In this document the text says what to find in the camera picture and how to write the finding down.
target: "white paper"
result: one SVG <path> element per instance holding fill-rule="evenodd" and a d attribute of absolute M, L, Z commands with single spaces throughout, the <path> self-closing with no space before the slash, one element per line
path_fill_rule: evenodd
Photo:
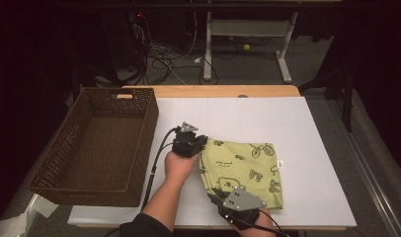
<path fill-rule="evenodd" d="M 35 209 L 46 218 L 50 217 L 50 215 L 56 210 L 57 207 L 57 204 L 54 204 L 43 197 L 38 197 L 33 205 L 33 209 Z"/>
<path fill-rule="evenodd" d="M 26 213 L 19 216 L 0 220 L 0 237 L 15 237 L 26 232 L 28 224 Z"/>

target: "white table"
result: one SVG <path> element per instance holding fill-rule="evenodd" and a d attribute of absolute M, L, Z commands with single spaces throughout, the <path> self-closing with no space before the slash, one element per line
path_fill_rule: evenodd
<path fill-rule="evenodd" d="M 191 88 L 198 91 L 205 87 Z M 267 86 L 257 88 L 266 90 Z M 198 127 L 198 135 L 237 142 L 271 142 L 284 163 L 281 168 L 284 207 L 272 211 L 280 226 L 285 229 L 345 229 L 357 225 L 304 98 L 157 96 L 157 102 L 160 114 L 148 171 L 164 135 L 183 121 Z M 157 165 L 151 194 L 164 180 L 163 160 L 159 159 Z M 131 221 L 139 212 L 140 207 L 74 206 L 68 223 L 82 227 L 113 227 Z M 176 226 L 228 228 L 207 197 L 198 168 L 182 191 Z"/>

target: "patterned fabric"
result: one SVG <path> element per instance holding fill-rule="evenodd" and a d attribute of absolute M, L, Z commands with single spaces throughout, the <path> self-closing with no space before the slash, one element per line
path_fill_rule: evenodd
<path fill-rule="evenodd" d="M 281 176 L 271 143 L 236 143 L 208 138 L 200 157 L 200 173 L 208 194 L 224 200 L 234 187 L 282 208 Z"/>

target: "wicker basket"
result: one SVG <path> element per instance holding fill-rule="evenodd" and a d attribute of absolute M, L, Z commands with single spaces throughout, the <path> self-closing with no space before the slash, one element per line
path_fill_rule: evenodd
<path fill-rule="evenodd" d="M 153 89 L 84 89 L 30 190 L 57 204 L 139 206 L 157 120 Z"/>

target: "sleeve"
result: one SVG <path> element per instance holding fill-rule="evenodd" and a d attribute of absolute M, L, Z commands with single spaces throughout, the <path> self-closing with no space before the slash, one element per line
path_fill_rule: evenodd
<path fill-rule="evenodd" d="M 120 226 L 120 237 L 173 237 L 173 233 L 155 218 L 139 213 L 132 222 Z"/>

